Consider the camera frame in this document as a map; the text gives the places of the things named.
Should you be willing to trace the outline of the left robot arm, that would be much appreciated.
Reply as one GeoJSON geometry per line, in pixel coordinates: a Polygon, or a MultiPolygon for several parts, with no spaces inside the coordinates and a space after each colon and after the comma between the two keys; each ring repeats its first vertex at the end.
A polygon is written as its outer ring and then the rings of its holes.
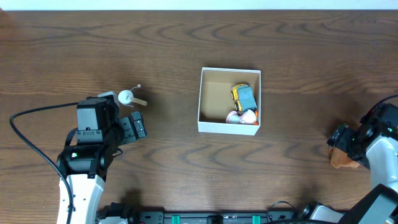
{"type": "Polygon", "coordinates": [[[113,159],[121,146],[147,136],[140,112],[119,117],[113,92],[88,97],[76,108],[77,128],[68,133],[63,151],[57,157],[60,180],[58,223],[99,223],[96,212],[113,159]]]}

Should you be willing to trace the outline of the brown plush toy orange top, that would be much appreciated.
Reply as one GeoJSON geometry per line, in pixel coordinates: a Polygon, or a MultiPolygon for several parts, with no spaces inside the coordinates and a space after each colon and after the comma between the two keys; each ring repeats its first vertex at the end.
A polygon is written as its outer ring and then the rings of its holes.
{"type": "Polygon", "coordinates": [[[340,149],[330,147],[328,153],[330,164],[335,169],[339,169],[341,167],[356,169],[360,166],[360,163],[350,159],[347,154],[340,149]]]}

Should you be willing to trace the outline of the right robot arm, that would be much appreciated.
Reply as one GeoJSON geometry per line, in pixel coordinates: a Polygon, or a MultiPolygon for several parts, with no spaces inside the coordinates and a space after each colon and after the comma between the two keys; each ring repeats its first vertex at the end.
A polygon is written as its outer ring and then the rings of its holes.
{"type": "Polygon", "coordinates": [[[355,131],[342,124],[327,141],[370,170],[372,191],[345,213],[308,205],[306,223],[397,223],[397,107],[377,103],[355,131]]]}

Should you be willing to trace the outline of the yellow grey toy truck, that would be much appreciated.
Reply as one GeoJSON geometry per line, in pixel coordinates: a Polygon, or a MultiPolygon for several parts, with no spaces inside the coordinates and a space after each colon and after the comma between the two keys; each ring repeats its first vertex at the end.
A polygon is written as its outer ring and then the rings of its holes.
{"type": "Polygon", "coordinates": [[[231,98],[234,101],[235,110],[240,113],[257,108],[253,89],[246,83],[233,86],[231,88],[231,98]]]}

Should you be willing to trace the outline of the pink duck toy with hat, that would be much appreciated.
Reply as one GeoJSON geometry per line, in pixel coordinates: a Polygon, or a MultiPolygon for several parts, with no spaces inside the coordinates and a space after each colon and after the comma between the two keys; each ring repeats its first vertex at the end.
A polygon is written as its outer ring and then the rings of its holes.
{"type": "Polygon", "coordinates": [[[237,111],[231,111],[226,117],[226,123],[258,125],[258,112],[247,110],[244,113],[239,114],[237,111]]]}

